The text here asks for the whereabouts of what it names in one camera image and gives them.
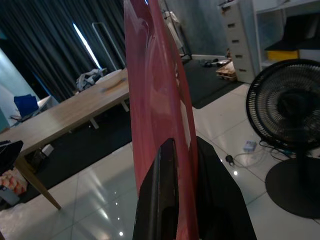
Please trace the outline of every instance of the fan base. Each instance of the fan base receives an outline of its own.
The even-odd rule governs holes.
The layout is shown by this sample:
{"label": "fan base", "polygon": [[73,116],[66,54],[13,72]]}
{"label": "fan base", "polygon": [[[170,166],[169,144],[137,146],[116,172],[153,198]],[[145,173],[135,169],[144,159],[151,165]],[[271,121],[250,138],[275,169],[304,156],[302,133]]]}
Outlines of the fan base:
{"label": "fan base", "polygon": [[305,157],[307,182],[302,184],[297,159],[275,165],[265,178],[266,191],[282,209],[305,218],[320,218],[320,159]]}

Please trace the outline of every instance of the wooden pallet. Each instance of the wooden pallet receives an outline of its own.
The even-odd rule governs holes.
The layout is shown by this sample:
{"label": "wooden pallet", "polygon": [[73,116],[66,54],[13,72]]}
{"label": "wooden pallet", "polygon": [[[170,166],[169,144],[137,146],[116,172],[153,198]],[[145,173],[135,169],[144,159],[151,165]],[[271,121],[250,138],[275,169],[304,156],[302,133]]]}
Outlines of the wooden pallet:
{"label": "wooden pallet", "polygon": [[234,63],[231,61],[216,71],[216,75],[222,79],[235,81],[237,80]]}

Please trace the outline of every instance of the wooden table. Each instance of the wooden table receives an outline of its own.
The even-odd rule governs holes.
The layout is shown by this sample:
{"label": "wooden table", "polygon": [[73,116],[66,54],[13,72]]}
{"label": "wooden table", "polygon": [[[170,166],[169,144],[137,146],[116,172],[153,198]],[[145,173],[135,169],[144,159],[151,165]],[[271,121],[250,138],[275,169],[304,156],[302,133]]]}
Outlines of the wooden table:
{"label": "wooden table", "polygon": [[108,81],[96,84],[0,134],[0,142],[5,140],[23,141],[24,144],[15,162],[15,167],[57,209],[61,209],[60,205],[28,169],[24,156],[129,98],[127,78],[127,70],[124,69],[110,79],[111,81],[121,80],[114,87],[107,89],[110,85]]}

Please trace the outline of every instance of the yellow box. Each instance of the yellow box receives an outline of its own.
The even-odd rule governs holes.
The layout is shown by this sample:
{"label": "yellow box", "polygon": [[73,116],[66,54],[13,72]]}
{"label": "yellow box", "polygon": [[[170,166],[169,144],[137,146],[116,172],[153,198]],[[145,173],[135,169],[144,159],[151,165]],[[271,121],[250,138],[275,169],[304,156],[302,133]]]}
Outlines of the yellow box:
{"label": "yellow box", "polygon": [[298,59],[299,51],[267,51],[267,56],[272,61]]}

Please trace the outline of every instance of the gray curtain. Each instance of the gray curtain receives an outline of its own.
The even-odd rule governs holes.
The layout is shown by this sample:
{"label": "gray curtain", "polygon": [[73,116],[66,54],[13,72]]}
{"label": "gray curtain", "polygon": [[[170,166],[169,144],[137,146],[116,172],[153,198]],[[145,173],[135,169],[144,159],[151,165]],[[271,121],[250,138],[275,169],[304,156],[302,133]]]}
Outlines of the gray curtain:
{"label": "gray curtain", "polygon": [[113,71],[92,28],[92,23],[104,24],[117,52],[98,29],[101,39],[116,67],[125,67],[121,61],[125,59],[123,0],[0,0],[0,5],[0,29],[60,102],[73,95],[79,75],[97,68],[73,23],[100,66]]}

